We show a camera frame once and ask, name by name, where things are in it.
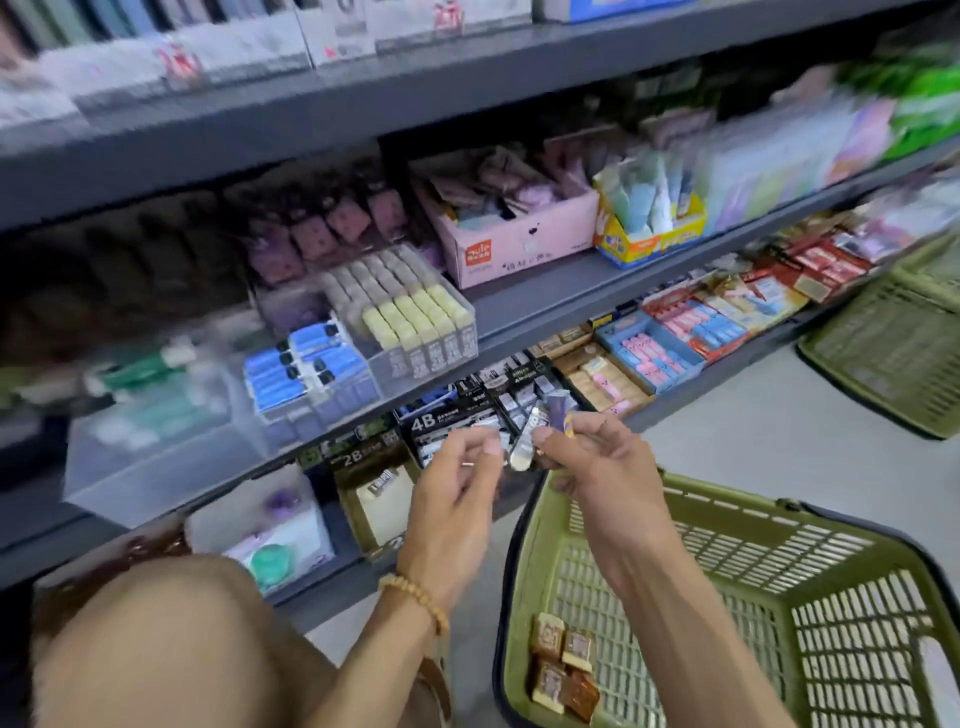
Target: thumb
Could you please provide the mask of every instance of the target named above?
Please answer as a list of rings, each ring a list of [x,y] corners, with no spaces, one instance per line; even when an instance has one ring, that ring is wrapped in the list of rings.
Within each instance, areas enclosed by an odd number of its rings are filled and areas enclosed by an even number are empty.
[[[534,445],[543,450],[543,454],[560,463],[574,476],[585,479],[587,470],[595,455],[586,449],[575,437],[567,437],[553,427],[537,427],[533,432]]]
[[[490,511],[496,498],[496,486],[503,473],[503,448],[495,437],[483,441],[481,452],[473,463],[463,503],[469,508]]]

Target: gray floor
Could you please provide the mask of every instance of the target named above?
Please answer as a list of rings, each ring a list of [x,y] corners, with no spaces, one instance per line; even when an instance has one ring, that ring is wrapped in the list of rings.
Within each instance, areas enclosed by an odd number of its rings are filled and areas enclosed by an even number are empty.
[[[960,437],[923,440],[837,392],[785,349],[646,433],[669,471],[768,497],[793,497],[919,540],[960,589]],[[476,583],[453,615],[458,725],[504,725],[490,691],[503,561],[518,512],[494,526]],[[339,663],[369,598],[309,637]]]

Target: small packaged item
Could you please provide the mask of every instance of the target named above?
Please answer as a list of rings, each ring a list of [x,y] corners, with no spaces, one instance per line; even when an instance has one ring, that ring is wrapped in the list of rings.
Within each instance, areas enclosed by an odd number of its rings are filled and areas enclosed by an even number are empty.
[[[575,629],[566,630],[560,659],[565,665],[593,673],[593,637]]]
[[[564,651],[564,630],[566,625],[559,617],[540,612],[534,619],[534,630],[530,635],[530,651],[554,663],[560,661]]]
[[[565,682],[566,674],[562,667],[546,660],[539,660],[530,699],[547,710],[563,715],[564,704],[560,702],[560,696]]]
[[[570,411],[568,397],[569,393],[565,389],[554,390],[546,395],[546,406],[550,426],[567,437],[573,437],[573,413]]]
[[[534,461],[534,429],[549,424],[550,415],[547,412],[543,402],[538,401],[530,410],[530,417],[527,418],[523,431],[516,440],[516,445],[510,453],[510,467],[518,473],[530,470]]]
[[[590,719],[593,718],[593,712],[600,703],[600,689],[597,688],[591,674],[573,669],[564,680],[564,688],[560,691],[560,702],[584,723],[589,724]]]

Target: shopping basket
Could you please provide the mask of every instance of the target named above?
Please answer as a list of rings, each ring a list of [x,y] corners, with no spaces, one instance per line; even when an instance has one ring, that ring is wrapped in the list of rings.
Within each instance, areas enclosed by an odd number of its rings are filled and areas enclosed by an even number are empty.
[[[947,680],[960,674],[960,608],[919,546],[797,501],[669,473],[663,482],[686,548],[798,725],[937,725],[920,655],[936,641]],[[507,556],[493,692],[514,728],[579,728],[573,714],[529,698],[529,640],[540,612],[595,635],[601,701],[593,728],[666,725],[623,608],[590,555],[579,509],[543,483]]]
[[[939,266],[957,239],[905,257],[797,346],[855,399],[939,439],[960,432],[960,275]]]

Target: bracelet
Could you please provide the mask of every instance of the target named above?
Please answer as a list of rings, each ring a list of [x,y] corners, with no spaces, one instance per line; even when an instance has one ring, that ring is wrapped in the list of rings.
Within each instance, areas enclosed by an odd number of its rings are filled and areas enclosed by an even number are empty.
[[[437,622],[437,637],[443,637],[449,633],[450,619],[444,613],[444,610],[437,606],[436,602],[433,600],[433,597],[430,596],[419,584],[414,584],[412,581],[404,576],[400,576],[399,574],[387,574],[380,579],[380,591],[382,592],[387,587],[399,589],[405,594],[412,596],[421,607],[429,612],[430,616],[433,617],[433,619]]]

